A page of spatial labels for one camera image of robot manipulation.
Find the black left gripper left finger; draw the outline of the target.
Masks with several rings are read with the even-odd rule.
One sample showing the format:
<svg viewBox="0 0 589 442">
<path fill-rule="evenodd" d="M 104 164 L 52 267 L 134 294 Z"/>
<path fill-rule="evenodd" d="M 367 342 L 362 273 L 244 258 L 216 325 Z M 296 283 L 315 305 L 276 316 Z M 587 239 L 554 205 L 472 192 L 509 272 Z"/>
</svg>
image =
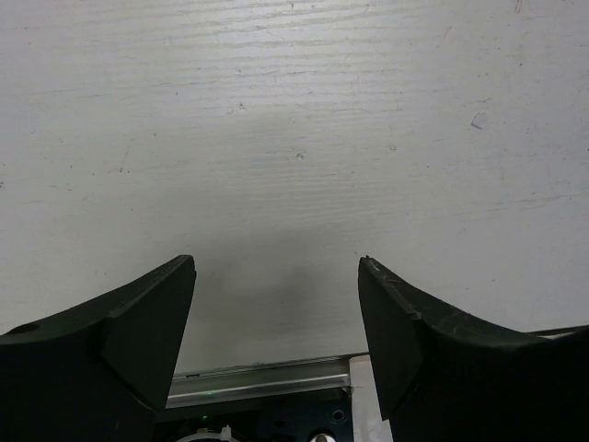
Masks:
<svg viewBox="0 0 589 442">
<path fill-rule="evenodd" d="M 191 309 L 194 259 L 1 337 L 4 441 L 148 441 Z"/>
</svg>

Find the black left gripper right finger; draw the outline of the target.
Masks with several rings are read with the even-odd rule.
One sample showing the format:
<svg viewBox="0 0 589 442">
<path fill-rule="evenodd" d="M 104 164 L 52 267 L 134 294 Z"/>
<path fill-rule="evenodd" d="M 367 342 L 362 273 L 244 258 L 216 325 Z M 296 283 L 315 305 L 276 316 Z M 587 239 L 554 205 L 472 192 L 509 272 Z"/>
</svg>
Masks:
<svg viewBox="0 0 589 442">
<path fill-rule="evenodd" d="M 358 295 L 382 418 L 397 441 L 584 441 L 588 330 L 515 331 L 371 257 Z"/>
</svg>

